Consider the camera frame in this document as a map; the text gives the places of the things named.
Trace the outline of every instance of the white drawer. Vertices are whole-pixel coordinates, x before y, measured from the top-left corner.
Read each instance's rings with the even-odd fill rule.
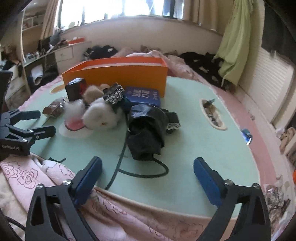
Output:
[[[24,86],[22,78],[16,77],[13,79],[7,89],[5,100],[9,99],[15,92]]]
[[[68,47],[65,49],[57,50],[54,54],[55,54],[57,62],[72,59],[73,58],[73,48]]]

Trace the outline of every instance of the blue box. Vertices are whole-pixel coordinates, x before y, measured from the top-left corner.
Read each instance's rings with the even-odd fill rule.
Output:
[[[160,107],[160,98],[158,90],[129,86],[126,87],[124,91],[125,96],[133,104],[151,104],[156,107]]]

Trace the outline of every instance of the light green cloth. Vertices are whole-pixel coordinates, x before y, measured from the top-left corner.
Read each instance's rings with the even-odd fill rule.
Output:
[[[219,70],[220,76],[235,85],[238,84],[249,54],[253,1],[234,1],[231,19],[215,56],[224,59]]]

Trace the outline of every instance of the metal screw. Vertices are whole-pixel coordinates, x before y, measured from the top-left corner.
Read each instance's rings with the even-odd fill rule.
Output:
[[[226,184],[227,186],[232,186],[234,183],[233,183],[233,181],[231,181],[231,180],[229,180],[229,179],[226,179],[226,180],[225,180],[225,184]]]
[[[257,189],[260,189],[260,188],[261,188],[260,185],[259,185],[258,183],[254,183],[254,184],[253,184],[253,187],[254,187],[254,188],[257,188]]]
[[[44,185],[42,184],[42,183],[40,183],[40,184],[38,184],[37,186],[36,186],[36,189],[41,189],[41,188],[43,188],[44,187]]]
[[[67,186],[71,183],[72,183],[72,180],[70,180],[70,179],[66,179],[65,181],[63,181],[63,185],[65,185],[65,186]]]

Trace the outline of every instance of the open box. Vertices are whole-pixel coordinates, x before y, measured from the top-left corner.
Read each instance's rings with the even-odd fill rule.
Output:
[[[121,57],[84,61],[62,74],[66,85],[75,78],[84,78],[87,85],[118,83],[127,86],[157,89],[165,95],[168,67],[161,58]]]

